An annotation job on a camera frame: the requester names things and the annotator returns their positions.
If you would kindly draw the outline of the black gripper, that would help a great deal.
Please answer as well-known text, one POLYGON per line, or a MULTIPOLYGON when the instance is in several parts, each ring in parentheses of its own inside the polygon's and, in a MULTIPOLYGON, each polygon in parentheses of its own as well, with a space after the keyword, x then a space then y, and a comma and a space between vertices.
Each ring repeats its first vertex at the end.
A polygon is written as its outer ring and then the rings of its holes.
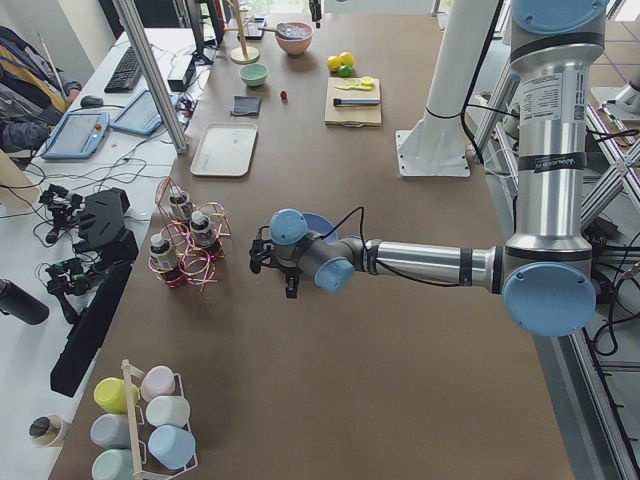
POLYGON ((285 295, 288 299, 296 299, 298 295, 299 277, 302 271, 295 262, 277 259, 277 268, 285 274, 285 295))

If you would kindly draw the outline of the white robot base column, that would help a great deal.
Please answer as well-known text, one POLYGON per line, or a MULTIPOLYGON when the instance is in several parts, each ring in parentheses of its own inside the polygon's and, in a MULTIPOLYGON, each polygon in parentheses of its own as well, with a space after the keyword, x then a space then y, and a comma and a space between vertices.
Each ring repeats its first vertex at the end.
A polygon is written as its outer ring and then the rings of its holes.
POLYGON ((493 38, 500 1, 455 1, 444 29, 424 115, 411 130, 396 132, 403 177, 470 175, 462 120, 475 74, 493 38))

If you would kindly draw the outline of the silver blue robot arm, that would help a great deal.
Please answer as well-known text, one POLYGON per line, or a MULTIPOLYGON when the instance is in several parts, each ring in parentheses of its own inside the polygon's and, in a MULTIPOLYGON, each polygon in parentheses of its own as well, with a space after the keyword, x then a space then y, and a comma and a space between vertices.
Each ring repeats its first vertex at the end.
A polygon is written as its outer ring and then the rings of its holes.
POLYGON ((275 213, 250 250, 250 267, 283 272, 289 297, 301 275, 329 293, 355 272, 439 287, 481 286, 512 320, 540 336, 585 327, 596 308, 592 248, 580 221, 587 164, 589 69, 603 53, 603 1, 515 1, 507 69, 519 78, 517 198, 513 235, 488 249, 367 240, 331 241, 295 209, 275 213))

